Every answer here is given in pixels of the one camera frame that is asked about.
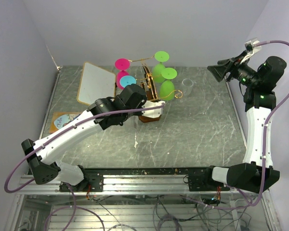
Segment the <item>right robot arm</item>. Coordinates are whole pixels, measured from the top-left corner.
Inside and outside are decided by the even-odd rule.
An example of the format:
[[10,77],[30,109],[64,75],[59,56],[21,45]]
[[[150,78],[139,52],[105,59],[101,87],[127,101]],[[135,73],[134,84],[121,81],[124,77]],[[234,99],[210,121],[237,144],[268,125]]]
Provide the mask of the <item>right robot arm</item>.
[[220,60],[207,69],[218,82],[236,79],[246,86],[243,95],[248,120],[247,147],[243,162],[230,167],[211,166],[203,178],[203,186],[214,190],[220,183],[253,193],[265,191],[280,179],[274,169],[270,148],[270,113],[276,109],[273,89],[284,74],[287,63],[280,57],[270,56],[257,70],[248,66],[243,55]]

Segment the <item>clear plastic cup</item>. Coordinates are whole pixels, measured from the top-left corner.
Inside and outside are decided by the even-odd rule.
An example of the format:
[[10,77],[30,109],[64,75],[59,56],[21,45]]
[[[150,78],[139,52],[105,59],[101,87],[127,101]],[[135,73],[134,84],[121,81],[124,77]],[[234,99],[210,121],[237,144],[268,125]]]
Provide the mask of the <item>clear plastic cup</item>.
[[191,94],[193,85],[194,83],[191,79],[185,78],[182,80],[181,87],[184,96],[188,96],[189,94]]

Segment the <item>blue plastic wine glass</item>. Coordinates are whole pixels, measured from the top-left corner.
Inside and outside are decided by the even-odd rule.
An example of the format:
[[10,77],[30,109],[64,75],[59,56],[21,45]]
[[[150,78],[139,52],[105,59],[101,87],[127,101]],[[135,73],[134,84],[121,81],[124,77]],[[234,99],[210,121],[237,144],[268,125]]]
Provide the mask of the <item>blue plastic wine glass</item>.
[[120,83],[122,89],[124,89],[128,85],[136,84],[137,80],[133,76],[127,75],[127,76],[123,76],[120,79],[119,83]]

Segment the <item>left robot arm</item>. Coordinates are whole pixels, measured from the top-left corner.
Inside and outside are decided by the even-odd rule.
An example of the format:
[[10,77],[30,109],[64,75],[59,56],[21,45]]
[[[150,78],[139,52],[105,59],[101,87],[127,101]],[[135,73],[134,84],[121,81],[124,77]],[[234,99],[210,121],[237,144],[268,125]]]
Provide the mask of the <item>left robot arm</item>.
[[27,162],[37,185],[59,180],[72,185],[77,191],[88,187],[90,177],[82,166],[73,166],[60,161],[61,155],[72,145],[104,131],[110,126],[120,125],[141,108],[147,100],[145,90],[136,84],[128,85],[115,97],[96,100],[72,122],[52,135],[21,143]]

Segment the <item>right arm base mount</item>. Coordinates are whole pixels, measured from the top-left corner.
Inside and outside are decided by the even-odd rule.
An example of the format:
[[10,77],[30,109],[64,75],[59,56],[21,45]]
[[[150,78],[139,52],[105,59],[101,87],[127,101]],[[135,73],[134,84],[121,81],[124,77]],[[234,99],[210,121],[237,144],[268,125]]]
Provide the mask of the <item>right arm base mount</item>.
[[221,191],[230,191],[222,183],[214,181],[211,175],[212,169],[209,167],[188,168],[183,182],[188,185],[190,192],[217,191],[218,187]]

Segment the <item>green wine glass front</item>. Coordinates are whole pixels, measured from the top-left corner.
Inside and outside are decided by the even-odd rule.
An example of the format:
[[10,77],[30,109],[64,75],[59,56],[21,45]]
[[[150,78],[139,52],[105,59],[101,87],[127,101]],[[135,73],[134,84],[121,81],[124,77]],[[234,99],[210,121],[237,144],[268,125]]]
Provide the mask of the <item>green wine glass front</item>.
[[172,82],[177,77],[177,71],[174,68],[167,67],[161,71],[161,76],[165,79],[159,90],[160,99],[170,101],[175,96],[175,86]]

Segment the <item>pink plastic wine glass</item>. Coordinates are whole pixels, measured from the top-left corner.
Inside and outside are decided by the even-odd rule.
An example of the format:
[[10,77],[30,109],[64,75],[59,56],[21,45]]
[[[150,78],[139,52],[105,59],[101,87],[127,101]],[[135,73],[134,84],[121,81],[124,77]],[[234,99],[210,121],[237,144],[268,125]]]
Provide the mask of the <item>pink plastic wine glass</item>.
[[124,76],[128,76],[129,73],[127,70],[130,67],[130,61],[125,58],[120,58],[115,61],[115,68],[118,70],[117,76],[116,76],[116,85],[119,89],[123,89],[122,85],[120,84],[120,80]]

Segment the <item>green wine glass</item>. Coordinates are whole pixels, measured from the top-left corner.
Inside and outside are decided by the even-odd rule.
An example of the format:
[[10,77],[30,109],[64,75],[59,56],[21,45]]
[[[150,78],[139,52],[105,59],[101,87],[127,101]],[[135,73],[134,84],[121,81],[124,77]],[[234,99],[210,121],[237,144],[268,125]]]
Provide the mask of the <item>green wine glass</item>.
[[169,60],[170,56],[165,51],[158,51],[155,53],[154,58],[158,61],[158,64],[152,69],[152,78],[156,83],[162,83],[165,78],[161,72],[165,69],[164,63]]
[[161,71],[161,76],[165,79],[159,90],[160,99],[170,101],[175,96],[175,86],[172,82],[177,77],[177,71],[174,68],[167,67]]

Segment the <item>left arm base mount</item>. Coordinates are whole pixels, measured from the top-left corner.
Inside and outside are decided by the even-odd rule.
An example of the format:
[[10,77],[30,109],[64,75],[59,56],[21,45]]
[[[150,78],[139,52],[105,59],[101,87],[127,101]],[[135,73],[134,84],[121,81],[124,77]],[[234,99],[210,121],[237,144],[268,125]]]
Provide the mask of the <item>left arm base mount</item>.
[[88,169],[81,169],[84,179],[76,184],[75,186],[71,185],[73,192],[102,192],[104,187],[104,177],[101,173]]

